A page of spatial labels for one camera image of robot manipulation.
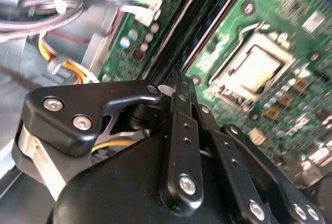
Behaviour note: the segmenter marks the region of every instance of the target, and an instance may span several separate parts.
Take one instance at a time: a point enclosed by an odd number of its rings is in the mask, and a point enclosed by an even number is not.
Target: white zip tie
[[[63,15],[66,13],[67,10],[67,3],[62,0],[53,0],[54,6],[56,7],[56,10],[58,14]]]

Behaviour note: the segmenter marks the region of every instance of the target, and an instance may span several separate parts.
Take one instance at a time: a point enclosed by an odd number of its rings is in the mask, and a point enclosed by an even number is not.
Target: red wire
[[[65,36],[65,35],[62,35],[62,34],[59,34],[59,33],[56,33],[54,31],[49,31],[48,33],[62,39],[62,40],[66,40],[66,41],[75,41],[77,43],[81,43],[81,44],[87,44],[89,43],[89,40],[83,40],[83,39],[80,39],[80,38],[76,38],[76,37],[69,37],[69,36]]]
[[[113,32],[116,20],[117,20],[117,18],[118,18],[119,15],[120,15],[120,8],[117,10],[117,12],[116,12],[116,14],[115,14],[115,16],[113,18],[112,25],[111,25],[110,29],[106,32],[105,36],[108,36],[108,35],[110,35]]]

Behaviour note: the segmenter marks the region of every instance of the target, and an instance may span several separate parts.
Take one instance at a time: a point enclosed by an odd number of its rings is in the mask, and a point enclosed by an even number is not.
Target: black mechanical arm
[[[216,124],[189,78],[176,83],[27,95],[12,155],[56,200],[50,223],[325,223],[239,128]],[[149,136],[92,165],[93,146],[139,130]]]

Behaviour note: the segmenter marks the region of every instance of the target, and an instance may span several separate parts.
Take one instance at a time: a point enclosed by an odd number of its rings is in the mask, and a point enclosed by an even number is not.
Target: cpu socket
[[[273,35],[254,32],[222,65],[209,90],[249,111],[262,94],[289,68],[295,58]]]

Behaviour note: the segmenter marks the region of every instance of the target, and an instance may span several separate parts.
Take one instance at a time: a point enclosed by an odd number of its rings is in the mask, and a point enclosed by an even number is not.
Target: yellow wire
[[[132,144],[135,144],[136,142],[137,141],[127,140],[127,139],[109,140],[109,141],[105,141],[105,142],[95,145],[92,148],[92,152],[94,152],[95,150],[101,149],[101,148],[108,147],[108,146],[132,145]]]
[[[38,39],[38,48],[39,48],[39,51],[41,53],[41,55],[47,60],[47,61],[50,61],[51,60],[51,55],[47,52],[47,49],[44,45],[44,41],[43,41],[43,36],[40,35],[39,36],[39,39]],[[78,75],[80,78],[78,79],[78,83],[82,83],[85,79],[85,75],[84,73],[78,69],[76,66],[74,66],[73,64],[71,63],[68,63],[68,62],[65,62],[63,65],[63,67],[73,71],[76,75]]]

